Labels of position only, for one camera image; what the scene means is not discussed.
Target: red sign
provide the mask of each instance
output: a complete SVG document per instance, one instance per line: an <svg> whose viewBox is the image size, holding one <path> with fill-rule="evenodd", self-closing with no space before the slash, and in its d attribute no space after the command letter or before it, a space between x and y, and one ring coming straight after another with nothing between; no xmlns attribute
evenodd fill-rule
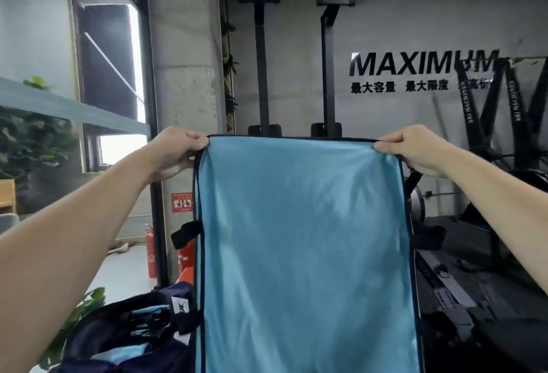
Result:
<svg viewBox="0 0 548 373"><path fill-rule="evenodd" d="M178 192L172 194L172 207L174 213L185 213L194 210L191 192Z"/></svg>

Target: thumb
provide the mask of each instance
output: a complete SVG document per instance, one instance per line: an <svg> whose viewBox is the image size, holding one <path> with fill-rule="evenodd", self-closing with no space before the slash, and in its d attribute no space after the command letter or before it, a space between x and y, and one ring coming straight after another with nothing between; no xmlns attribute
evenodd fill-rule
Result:
<svg viewBox="0 0 548 373"><path fill-rule="evenodd" d="M202 136L198 139L190 139L190 149L193 151L201 151L209 144L209 138L207 136Z"/></svg>
<svg viewBox="0 0 548 373"><path fill-rule="evenodd" d="M401 154L401 145L401 143L378 141L375 142L374 148L383 154Z"/></svg>

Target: dark window shade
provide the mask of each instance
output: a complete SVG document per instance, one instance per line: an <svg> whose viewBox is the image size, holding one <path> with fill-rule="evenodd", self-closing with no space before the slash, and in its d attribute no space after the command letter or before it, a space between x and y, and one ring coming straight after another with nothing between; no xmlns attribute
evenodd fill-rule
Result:
<svg viewBox="0 0 548 373"><path fill-rule="evenodd" d="M132 91L135 90L135 72L129 8L127 5L80 7L78 29L81 102L137 120L137 103L140 101ZM124 132L85 124L84 133L92 136Z"/></svg>

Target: forearm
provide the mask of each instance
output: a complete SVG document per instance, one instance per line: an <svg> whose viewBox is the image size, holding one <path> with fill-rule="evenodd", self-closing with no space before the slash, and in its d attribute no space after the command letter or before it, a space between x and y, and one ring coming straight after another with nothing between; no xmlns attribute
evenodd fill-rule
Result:
<svg viewBox="0 0 548 373"><path fill-rule="evenodd" d="M0 371L28 372L37 362L86 292L149 176L139 155L131 155L0 236Z"/></svg>
<svg viewBox="0 0 548 373"><path fill-rule="evenodd" d="M548 292L548 194L459 148L442 169Z"/></svg>

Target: hand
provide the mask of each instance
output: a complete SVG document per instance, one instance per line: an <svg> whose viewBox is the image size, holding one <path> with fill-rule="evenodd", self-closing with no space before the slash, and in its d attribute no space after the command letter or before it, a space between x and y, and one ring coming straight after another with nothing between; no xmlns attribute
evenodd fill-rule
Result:
<svg viewBox="0 0 548 373"><path fill-rule="evenodd" d="M135 152L150 174L150 182L176 176L183 169L194 166L196 151L204 149L209 138L198 132L171 126Z"/></svg>
<svg viewBox="0 0 548 373"><path fill-rule="evenodd" d="M448 154L459 148L423 125L414 125L381 138L375 149L402 155L410 168L425 175L446 178L443 163Z"/></svg>

